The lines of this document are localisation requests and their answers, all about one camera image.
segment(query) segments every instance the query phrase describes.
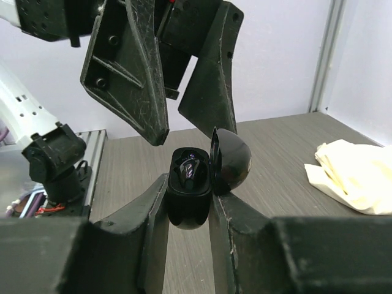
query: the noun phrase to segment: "robotic arm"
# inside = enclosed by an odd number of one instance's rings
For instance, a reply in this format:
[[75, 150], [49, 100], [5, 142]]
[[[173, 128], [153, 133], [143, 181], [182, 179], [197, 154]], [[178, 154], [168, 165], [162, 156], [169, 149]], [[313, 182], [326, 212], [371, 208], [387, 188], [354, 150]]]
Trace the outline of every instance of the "robotic arm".
[[62, 125], [0, 60], [1, 118], [29, 161], [33, 181], [42, 183], [53, 204], [71, 202], [83, 194], [74, 164], [86, 144]]
[[0, 0], [0, 18], [20, 28], [20, 20], [15, 0]]

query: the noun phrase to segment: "crumpled cloth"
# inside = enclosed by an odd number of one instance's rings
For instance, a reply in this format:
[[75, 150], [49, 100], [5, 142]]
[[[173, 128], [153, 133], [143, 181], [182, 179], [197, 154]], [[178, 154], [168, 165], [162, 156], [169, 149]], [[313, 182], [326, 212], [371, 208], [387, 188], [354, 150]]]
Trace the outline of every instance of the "crumpled cloth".
[[321, 166], [305, 164], [309, 182], [336, 201], [364, 214], [392, 215], [392, 146], [322, 144]]

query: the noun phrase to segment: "red wire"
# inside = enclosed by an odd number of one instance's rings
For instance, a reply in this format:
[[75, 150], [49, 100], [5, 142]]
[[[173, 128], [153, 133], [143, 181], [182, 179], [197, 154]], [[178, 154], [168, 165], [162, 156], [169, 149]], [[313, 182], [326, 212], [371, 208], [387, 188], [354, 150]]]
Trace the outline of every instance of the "red wire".
[[54, 208], [40, 208], [37, 210], [36, 214], [42, 214], [42, 213], [54, 213], [56, 211], [60, 211], [65, 209], [65, 206], [61, 206], [61, 204], [57, 205]]

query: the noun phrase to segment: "gray table surface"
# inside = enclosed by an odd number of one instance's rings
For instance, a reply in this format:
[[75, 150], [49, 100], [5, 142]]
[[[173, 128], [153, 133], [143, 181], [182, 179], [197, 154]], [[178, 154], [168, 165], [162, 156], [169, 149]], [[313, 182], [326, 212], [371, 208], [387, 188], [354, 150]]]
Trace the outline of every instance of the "gray table surface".
[[[321, 113], [241, 122], [238, 135], [252, 151], [252, 170], [234, 193], [266, 216], [350, 216], [355, 213], [307, 181], [304, 164], [317, 164], [316, 147], [337, 139], [373, 144], [368, 138]], [[176, 148], [209, 151], [199, 130], [171, 132], [164, 146], [141, 137], [109, 140], [99, 170], [91, 220], [105, 217], [144, 192], [168, 172]], [[182, 231], [171, 226], [164, 293], [214, 293], [208, 226]]]

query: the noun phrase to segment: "white wall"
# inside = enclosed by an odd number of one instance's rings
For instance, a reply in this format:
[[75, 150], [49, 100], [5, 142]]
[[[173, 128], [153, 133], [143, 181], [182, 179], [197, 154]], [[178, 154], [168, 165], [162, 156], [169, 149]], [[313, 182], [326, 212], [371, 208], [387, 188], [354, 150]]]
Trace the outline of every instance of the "white wall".
[[[233, 65], [237, 121], [305, 113], [330, 2], [232, 2], [245, 13]], [[112, 138], [136, 134], [79, 84], [88, 38], [82, 40], [82, 48], [74, 49], [68, 42], [29, 37], [2, 21], [0, 39], [2, 58], [36, 98], [74, 131], [107, 129]], [[177, 112], [179, 100], [167, 102], [171, 130], [192, 127]]]
[[392, 144], [392, 1], [348, 1], [323, 109], [383, 144]]

